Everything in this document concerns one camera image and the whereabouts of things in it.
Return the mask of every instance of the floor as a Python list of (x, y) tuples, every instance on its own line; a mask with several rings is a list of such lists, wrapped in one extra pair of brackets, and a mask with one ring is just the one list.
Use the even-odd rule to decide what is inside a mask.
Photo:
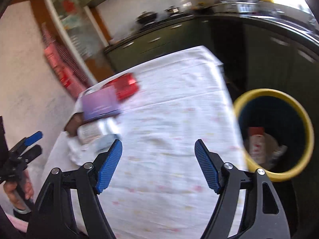
[[(0, 19), (0, 115), (9, 148), (25, 136), (43, 132), (39, 142), (43, 155), (29, 165), (36, 195), (41, 186), (37, 178), (74, 108), (74, 100), (60, 85), (43, 52), (30, 1), (10, 5)], [(2, 188), (0, 203), (5, 211), (11, 210)]]

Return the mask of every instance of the hand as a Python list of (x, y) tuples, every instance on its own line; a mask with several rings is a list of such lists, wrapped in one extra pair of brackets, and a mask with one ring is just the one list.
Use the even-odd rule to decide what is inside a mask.
[[(26, 177), (26, 182), (24, 184), (24, 193), (26, 195), (26, 199), (32, 199), (34, 195), (32, 183), (30, 181), (30, 176), (27, 170), (23, 171), (25, 177)], [(6, 182), (3, 185), (4, 192), (7, 194), (10, 202), (18, 209), (25, 210), (23, 202), (21, 202), (14, 194), (14, 191), (17, 187), (17, 182)]]

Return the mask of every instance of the countertop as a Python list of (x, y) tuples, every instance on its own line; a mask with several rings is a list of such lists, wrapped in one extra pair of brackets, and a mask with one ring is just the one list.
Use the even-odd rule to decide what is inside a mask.
[(172, 19), (171, 21), (165, 21), (162, 24), (159, 23), (157, 26), (155, 26), (152, 29), (148, 29), (146, 31), (143, 32), (139, 32), (139, 33), (135, 33), (133, 35), (131, 35), (130, 37), (123, 39), (122, 41), (118, 42), (117, 44), (114, 45), (110, 45), (108, 47), (105, 48), (104, 52), (105, 53), (109, 53), (110, 51), (116, 49), (117, 47), (120, 47), (140, 36), (143, 36), (145, 34), (148, 34), (152, 31), (176, 24), (176, 23), (180, 23), (180, 22), (184, 22), (184, 21), (188, 21), (188, 20), (192, 20), (192, 19), (224, 19), (224, 20), (232, 20), (232, 21), (238, 21), (238, 22), (242, 22), (243, 24), (249, 24), (249, 25), (255, 25), (257, 27), (261, 27), (261, 28), (265, 28), (268, 29), (270, 31), (273, 31), (275, 33), (278, 33), (282, 36), (286, 36), (292, 40), (295, 40), (299, 43), (301, 43), (302, 45), (308, 47), (309, 49), (313, 50), (314, 52), (316, 52), (319, 55), (319, 41), (316, 40), (315, 38), (307, 35), (307, 33), (305, 33), (304, 31), (300, 31), (297, 30), (295, 28), (291, 28), (290, 26), (285, 26), (282, 25), (280, 23), (277, 22), (271, 22), (269, 20), (265, 20), (262, 18), (254, 18), (254, 17), (250, 17), (249, 15), (241, 15), (241, 14), (231, 14), (231, 13), (217, 13), (217, 14), (211, 14), (211, 15), (189, 15), (189, 16), (185, 16), (185, 17), (181, 17), (178, 19)]

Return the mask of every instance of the red box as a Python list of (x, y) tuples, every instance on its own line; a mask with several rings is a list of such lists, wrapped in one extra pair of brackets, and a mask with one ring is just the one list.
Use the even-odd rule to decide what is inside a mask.
[(102, 88), (113, 85), (116, 90), (116, 97), (119, 101), (130, 97), (136, 93), (139, 89), (138, 84), (132, 73), (126, 73), (107, 84), (103, 85)]

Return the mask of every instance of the frying pan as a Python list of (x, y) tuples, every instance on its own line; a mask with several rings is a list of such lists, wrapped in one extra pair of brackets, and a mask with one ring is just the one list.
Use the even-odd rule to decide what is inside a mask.
[(141, 16), (137, 17), (137, 22), (144, 25), (155, 21), (157, 18), (157, 13), (155, 12), (143, 12)]

